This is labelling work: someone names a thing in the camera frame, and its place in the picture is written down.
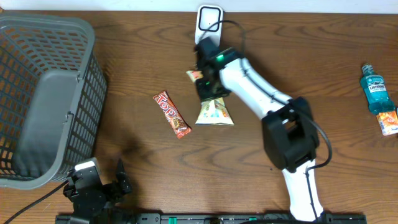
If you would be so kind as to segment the yellow snack chips bag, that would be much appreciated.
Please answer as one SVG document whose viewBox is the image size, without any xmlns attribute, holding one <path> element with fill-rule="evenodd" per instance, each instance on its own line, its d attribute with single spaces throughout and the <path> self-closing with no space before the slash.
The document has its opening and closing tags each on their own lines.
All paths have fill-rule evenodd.
<svg viewBox="0 0 398 224">
<path fill-rule="evenodd" d="M 189 76 L 194 84 L 197 79 L 203 77 L 201 72 L 199 72 L 198 70 L 189 70 L 186 71 L 186 74 Z M 228 110 L 226 109 L 223 98 L 224 97 L 214 100 L 201 101 L 201 110 L 195 124 L 233 126 L 233 120 L 230 117 Z"/>
</svg>

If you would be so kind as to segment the red chocolate bar wrapper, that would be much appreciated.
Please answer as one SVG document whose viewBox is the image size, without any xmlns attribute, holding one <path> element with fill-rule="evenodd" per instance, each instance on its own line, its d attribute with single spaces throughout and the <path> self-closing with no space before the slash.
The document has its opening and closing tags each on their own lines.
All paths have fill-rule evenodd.
<svg viewBox="0 0 398 224">
<path fill-rule="evenodd" d="M 169 97 L 169 94 L 166 90 L 154 95 L 153 99 L 164 112 L 167 121 L 171 125 L 178 139 L 183 138 L 192 131 L 191 127 L 186 123 L 182 115 L 179 113 L 177 107 Z"/>
</svg>

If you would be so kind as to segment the teal mouthwash bottle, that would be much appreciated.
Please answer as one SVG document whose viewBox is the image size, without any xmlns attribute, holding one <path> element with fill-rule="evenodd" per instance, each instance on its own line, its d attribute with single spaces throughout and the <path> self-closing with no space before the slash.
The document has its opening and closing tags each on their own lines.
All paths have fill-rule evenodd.
<svg viewBox="0 0 398 224">
<path fill-rule="evenodd" d="M 360 79 L 360 85 L 366 95 L 369 111 L 375 115 L 394 111 L 396 107 L 386 90 L 383 76 L 378 75 L 368 63 L 365 63 L 361 70 L 363 77 Z"/>
</svg>

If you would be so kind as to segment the small orange snack packet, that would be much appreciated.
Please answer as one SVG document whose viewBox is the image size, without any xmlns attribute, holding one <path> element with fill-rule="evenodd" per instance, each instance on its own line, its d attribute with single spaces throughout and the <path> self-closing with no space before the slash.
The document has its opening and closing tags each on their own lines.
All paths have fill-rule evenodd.
<svg viewBox="0 0 398 224">
<path fill-rule="evenodd" d="M 396 111 L 388 111 L 379 113 L 376 116 L 379 125 L 381 127 L 382 135 L 389 136 L 393 134 L 397 134 L 397 112 Z"/>
</svg>

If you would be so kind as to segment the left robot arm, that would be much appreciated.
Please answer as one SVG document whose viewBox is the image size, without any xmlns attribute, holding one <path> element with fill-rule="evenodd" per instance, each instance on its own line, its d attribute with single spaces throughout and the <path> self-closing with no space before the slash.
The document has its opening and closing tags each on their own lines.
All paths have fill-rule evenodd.
<svg viewBox="0 0 398 224">
<path fill-rule="evenodd" d="M 73 203 L 70 223 L 132 223 L 133 215 L 116 204 L 132 192 L 122 160 L 116 166 L 116 180 L 103 184 L 96 158 L 85 160 L 68 174 L 63 194 Z"/>
</svg>

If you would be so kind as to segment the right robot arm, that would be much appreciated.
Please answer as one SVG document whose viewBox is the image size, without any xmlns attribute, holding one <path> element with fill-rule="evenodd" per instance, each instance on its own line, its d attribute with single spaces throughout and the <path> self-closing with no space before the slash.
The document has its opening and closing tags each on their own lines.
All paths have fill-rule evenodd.
<svg viewBox="0 0 398 224">
<path fill-rule="evenodd" d="M 261 120 L 264 150 L 282 171 L 290 197 L 290 213 L 301 222 L 317 222 L 324 209 L 315 183 L 315 169 L 331 161 L 315 162 L 319 138 L 331 144 L 314 121 L 308 101 L 293 99 L 267 82 L 234 48 L 197 45 L 197 67 L 203 78 L 197 84 L 202 99 L 237 95 Z"/>
</svg>

